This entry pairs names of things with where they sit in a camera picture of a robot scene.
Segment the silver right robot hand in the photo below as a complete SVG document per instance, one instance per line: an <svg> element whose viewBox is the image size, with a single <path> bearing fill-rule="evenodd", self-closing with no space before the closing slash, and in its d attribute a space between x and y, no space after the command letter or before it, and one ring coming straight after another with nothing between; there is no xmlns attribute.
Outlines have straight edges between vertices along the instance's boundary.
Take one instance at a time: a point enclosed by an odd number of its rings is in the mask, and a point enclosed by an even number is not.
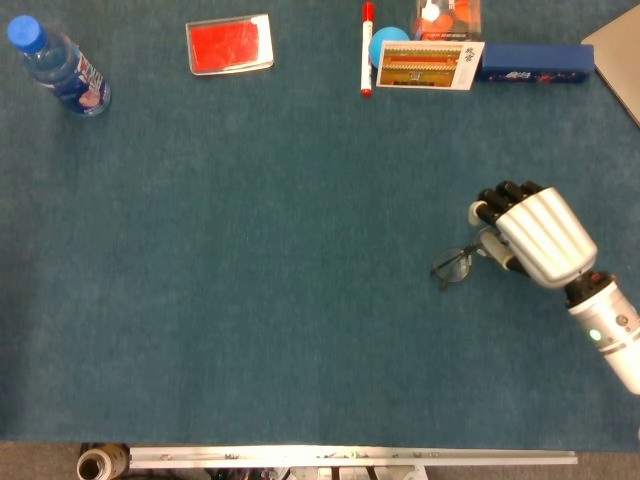
<svg viewBox="0 0 640 480"><path fill-rule="evenodd" d="M505 180L478 194L468 221L496 230L520 269L544 288L563 288L595 264L596 244L553 187Z"/></svg>

